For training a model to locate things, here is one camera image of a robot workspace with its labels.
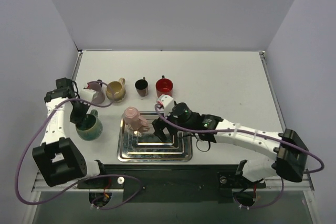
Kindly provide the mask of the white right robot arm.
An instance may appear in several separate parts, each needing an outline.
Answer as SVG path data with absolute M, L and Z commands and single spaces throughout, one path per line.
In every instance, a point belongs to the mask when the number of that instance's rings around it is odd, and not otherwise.
M 170 135 L 190 133 L 198 141 L 230 144 L 262 155 L 261 159 L 240 161 L 234 179 L 241 187 L 273 176 L 294 183 L 303 179 L 309 151 L 294 130 L 267 132 L 252 129 L 220 116 L 193 112 L 183 102 L 159 101 L 154 109 L 158 115 L 152 123 L 154 134 L 161 140 L 165 140 L 163 131 L 167 129 Z

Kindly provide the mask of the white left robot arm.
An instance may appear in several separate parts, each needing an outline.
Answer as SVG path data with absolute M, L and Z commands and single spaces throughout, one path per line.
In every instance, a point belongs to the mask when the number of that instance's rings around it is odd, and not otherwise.
M 45 134 L 41 144 L 33 148 L 32 156 L 49 187 L 89 177 L 92 185 L 102 188 L 108 182 L 104 165 L 97 159 L 87 161 L 69 136 L 71 124 L 84 139 L 100 136 L 98 113 L 89 110 L 99 92 L 88 86 L 81 91 L 76 88 L 74 81 L 61 78 L 56 80 L 56 88 L 46 93 Z

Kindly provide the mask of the brown glazed mug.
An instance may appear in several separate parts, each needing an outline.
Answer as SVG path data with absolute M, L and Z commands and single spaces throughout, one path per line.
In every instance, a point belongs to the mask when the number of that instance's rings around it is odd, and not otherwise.
M 135 82 L 135 88 L 139 96 L 145 97 L 148 94 L 148 82 L 145 77 Z

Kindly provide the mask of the red mug black handle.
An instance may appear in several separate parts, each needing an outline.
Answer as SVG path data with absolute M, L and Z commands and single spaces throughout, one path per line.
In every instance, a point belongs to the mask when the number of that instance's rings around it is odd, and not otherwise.
M 162 76 L 155 84 L 156 95 L 160 97 L 161 95 L 173 96 L 173 82 Z

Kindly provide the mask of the lilac mug black handle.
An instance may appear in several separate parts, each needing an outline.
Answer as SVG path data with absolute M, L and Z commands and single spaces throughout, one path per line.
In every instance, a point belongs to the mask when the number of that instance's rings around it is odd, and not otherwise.
M 105 95 L 103 93 L 102 86 L 102 80 L 100 79 L 98 79 L 96 82 L 88 84 L 87 89 L 91 89 L 96 92 L 92 100 L 93 104 L 102 104 L 105 101 Z

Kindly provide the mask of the pink faceted mug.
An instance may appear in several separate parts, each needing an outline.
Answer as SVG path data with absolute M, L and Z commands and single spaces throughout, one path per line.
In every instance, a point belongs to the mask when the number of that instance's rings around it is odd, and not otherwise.
M 124 110 L 123 119 L 128 128 L 138 133 L 148 132 L 150 127 L 147 119 L 145 119 L 140 111 L 135 107 L 128 107 Z

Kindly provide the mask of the beige round mug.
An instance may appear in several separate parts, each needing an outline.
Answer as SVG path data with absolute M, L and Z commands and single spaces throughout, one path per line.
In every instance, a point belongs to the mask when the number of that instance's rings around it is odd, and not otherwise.
M 126 96 L 125 78 L 110 82 L 106 87 L 106 96 L 113 103 L 121 102 Z

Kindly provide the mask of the teal glazed mug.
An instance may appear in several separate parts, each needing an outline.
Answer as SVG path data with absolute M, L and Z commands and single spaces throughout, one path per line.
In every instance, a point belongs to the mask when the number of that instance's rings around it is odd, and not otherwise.
M 83 121 L 76 124 L 76 132 L 84 141 L 93 141 L 99 138 L 103 132 L 103 125 L 98 118 L 98 111 L 91 110 L 86 114 Z

